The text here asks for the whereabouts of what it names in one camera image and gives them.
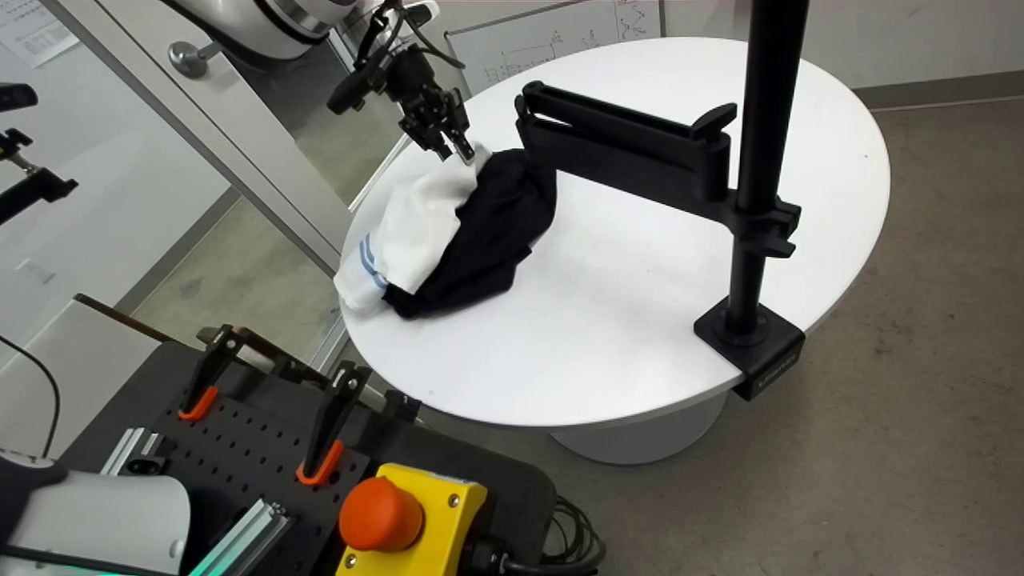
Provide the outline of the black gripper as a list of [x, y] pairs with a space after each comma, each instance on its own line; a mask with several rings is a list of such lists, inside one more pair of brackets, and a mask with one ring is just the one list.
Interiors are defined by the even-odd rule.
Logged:
[[442, 132], [457, 147], [457, 156], [469, 162], [477, 156], [467, 138], [467, 112], [455, 91], [442, 91], [433, 65], [419, 45], [398, 50], [376, 49], [356, 65], [356, 70], [329, 93], [325, 108], [341, 116], [360, 108], [369, 93], [385, 93], [398, 106], [398, 128], [423, 136], [423, 147], [438, 159], [450, 156]]

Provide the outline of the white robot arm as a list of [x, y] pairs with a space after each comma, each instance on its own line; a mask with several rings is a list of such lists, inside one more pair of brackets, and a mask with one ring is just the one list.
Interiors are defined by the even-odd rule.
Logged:
[[467, 142], [467, 108], [457, 91], [436, 81], [433, 59], [457, 59], [424, 39], [438, 0], [163, 0], [228, 50], [251, 65], [291, 65], [341, 36], [356, 59], [325, 98], [332, 116], [360, 108], [372, 93], [398, 108], [398, 132], [423, 151], [462, 162], [477, 156]]

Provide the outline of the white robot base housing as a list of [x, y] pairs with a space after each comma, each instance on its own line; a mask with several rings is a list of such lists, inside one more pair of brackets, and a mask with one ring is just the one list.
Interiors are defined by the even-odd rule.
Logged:
[[177, 576], [193, 502], [173, 478], [109, 478], [0, 455], [0, 556], [45, 571]]

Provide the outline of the black clamp-on stand with arm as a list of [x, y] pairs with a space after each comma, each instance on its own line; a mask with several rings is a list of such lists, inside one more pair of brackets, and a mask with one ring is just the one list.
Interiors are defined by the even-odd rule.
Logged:
[[729, 292], [695, 332], [722, 356], [755, 399], [802, 351], [805, 332], [760, 305], [769, 260], [794, 253], [800, 204], [776, 195], [810, 0], [753, 0], [746, 98], [679, 125], [530, 81], [516, 97], [526, 154], [731, 234]]

